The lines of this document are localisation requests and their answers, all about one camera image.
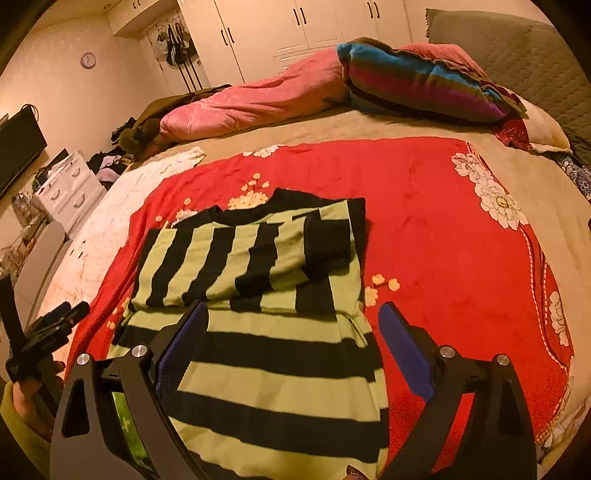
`television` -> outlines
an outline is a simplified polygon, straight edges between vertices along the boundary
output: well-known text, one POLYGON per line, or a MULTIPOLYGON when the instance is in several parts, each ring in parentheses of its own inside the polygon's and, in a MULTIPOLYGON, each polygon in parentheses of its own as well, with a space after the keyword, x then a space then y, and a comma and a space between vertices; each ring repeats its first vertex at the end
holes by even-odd
POLYGON ((46 146, 30 105, 0 125, 0 198, 46 146))

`ceiling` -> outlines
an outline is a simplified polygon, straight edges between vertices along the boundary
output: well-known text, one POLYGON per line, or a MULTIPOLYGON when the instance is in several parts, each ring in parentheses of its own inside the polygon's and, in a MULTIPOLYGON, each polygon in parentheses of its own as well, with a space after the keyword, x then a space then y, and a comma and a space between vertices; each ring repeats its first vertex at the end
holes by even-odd
POLYGON ((119 0, 57 0, 32 28, 32 32, 75 18, 107 13, 119 0))

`floral blanket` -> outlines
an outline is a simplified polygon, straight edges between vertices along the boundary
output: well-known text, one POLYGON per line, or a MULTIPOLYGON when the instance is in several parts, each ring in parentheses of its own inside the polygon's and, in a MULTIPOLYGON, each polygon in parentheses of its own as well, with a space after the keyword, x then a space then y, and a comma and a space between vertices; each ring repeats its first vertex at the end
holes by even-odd
MULTIPOLYGON (((163 180, 132 215, 128 241, 76 331, 69 365, 84 351, 107 354, 150 228, 167 228, 211 205, 255 206, 277 187, 366 199, 365 314, 384 360, 390 459, 423 403, 411 395, 379 333, 378 307, 386 301, 464 356, 507 354, 537 438, 548 436, 568 399, 574 358, 560 292, 519 205, 485 159, 456 139, 275 145, 163 180)), ((460 407, 439 466, 453 457, 469 405, 467 399, 460 407)))

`cabinet handle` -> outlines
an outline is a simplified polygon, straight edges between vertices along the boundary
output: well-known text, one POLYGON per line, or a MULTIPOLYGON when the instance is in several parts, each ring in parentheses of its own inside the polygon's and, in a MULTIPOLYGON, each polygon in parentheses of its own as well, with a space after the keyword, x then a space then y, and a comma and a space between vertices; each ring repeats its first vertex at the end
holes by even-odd
POLYGON ((84 205, 84 201, 86 200, 84 193, 82 194, 82 198, 76 202, 74 202, 74 208, 80 208, 82 205, 84 205))

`yellow flower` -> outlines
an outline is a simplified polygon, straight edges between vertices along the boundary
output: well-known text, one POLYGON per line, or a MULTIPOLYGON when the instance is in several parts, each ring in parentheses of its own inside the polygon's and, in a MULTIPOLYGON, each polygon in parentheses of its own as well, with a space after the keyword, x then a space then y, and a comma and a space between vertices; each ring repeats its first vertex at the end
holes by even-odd
POLYGON ((374 285, 381 285, 386 281, 386 279, 381 273, 378 273, 377 275, 371 277, 371 281, 374 282, 374 285))
POLYGON ((398 283, 398 279, 393 278, 392 280, 388 280, 388 288, 392 291, 397 291, 400 288, 400 283, 398 283))
POLYGON ((365 306, 374 307, 378 300, 378 291, 372 287, 365 287, 365 306))

